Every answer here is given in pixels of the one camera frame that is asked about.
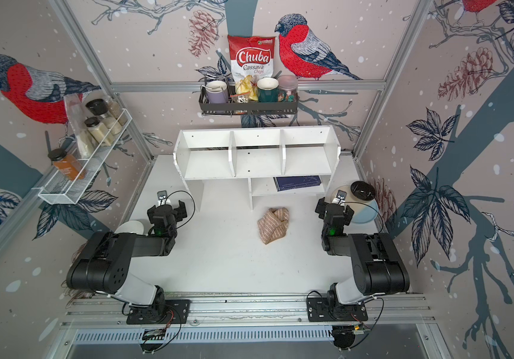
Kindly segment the white wooden bookshelf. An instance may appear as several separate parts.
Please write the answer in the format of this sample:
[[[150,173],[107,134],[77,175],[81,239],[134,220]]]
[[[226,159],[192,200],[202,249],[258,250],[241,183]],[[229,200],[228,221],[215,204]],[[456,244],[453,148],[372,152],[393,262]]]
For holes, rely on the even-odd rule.
[[[277,194],[326,194],[341,145],[329,126],[182,130],[173,151],[180,178],[200,206],[208,181],[236,180],[249,200]],[[283,191],[279,181],[318,177],[320,183]]]

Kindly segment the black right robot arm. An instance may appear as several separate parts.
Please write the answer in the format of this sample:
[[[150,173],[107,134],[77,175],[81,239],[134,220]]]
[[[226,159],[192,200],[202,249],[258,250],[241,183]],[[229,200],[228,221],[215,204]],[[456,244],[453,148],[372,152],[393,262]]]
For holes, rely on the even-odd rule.
[[[307,301],[312,321],[364,322],[368,319],[366,302],[409,290],[408,271],[388,233],[346,234],[345,226],[354,216],[347,202],[327,203],[321,198],[315,213],[323,221],[323,250],[330,256],[348,257],[353,275],[332,284],[325,296]]]

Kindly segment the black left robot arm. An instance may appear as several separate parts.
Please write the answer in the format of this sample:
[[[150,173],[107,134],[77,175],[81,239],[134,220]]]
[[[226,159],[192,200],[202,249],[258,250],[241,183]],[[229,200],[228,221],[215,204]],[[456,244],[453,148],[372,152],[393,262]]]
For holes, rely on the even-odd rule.
[[[110,296],[129,306],[128,325],[184,324],[190,301],[168,300],[164,290],[130,272],[139,257],[166,257],[173,250],[178,223],[188,217],[185,203],[168,203],[147,211],[152,227],[146,234],[94,233],[66,276],[71,290]]]

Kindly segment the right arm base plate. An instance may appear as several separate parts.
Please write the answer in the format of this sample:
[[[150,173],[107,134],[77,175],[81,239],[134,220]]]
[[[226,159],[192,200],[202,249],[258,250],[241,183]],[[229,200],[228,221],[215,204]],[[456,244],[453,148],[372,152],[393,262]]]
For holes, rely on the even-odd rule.
[[[369,316],[364,305],[329,305],[324,297],[306,299],[308,320],[311,323],[324,322],[365,322]]]

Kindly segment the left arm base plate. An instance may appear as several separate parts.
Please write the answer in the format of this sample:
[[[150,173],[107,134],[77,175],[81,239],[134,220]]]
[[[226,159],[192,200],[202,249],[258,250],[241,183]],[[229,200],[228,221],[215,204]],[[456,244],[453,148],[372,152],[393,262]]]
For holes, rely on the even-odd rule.
[[[130,307],[127,325],[165,325],[167,323],[183,325],[191,309],[191,300],[166,300],[148,307]]]

